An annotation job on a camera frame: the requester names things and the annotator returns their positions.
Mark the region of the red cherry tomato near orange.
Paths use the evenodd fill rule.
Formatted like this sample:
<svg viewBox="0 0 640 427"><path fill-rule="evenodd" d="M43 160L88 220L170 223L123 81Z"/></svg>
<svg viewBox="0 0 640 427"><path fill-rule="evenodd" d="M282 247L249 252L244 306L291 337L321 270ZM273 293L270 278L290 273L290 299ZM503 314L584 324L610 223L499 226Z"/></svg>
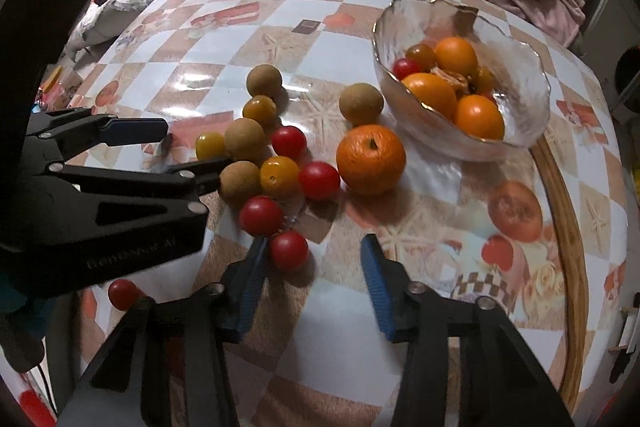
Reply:
<svg viewBox="0 0 640 427"><path fill-rule="evenodd" d="M107 295L114 308L126 312L143 297L143 291L130 280L118 279L108 286Z"/></svg>

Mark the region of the lone brown longan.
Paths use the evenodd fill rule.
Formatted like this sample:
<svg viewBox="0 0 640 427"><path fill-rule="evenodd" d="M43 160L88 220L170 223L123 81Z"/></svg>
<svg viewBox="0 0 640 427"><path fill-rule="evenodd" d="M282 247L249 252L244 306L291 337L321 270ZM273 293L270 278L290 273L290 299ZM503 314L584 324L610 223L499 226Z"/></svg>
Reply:
<svg viewBox="0 0 640 427"><path fill-rule="evenodd" d="M246 90L251 96L275 98L282 88L280 70L270 64L259 64L246 76Z"/></svg>

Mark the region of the large orange mandarin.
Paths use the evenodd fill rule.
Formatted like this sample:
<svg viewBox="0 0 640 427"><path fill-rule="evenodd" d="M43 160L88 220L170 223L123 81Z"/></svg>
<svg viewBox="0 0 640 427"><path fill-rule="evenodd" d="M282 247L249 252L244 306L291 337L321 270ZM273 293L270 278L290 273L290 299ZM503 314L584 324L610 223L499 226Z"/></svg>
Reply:
<svg viewBox="0 0 640 427"><path fill-rule="evenodd" d="M336 167L350 191L384 194L397 185L407 164L404 144L392 130L365 124L349 130L337 145Z"/></svg>

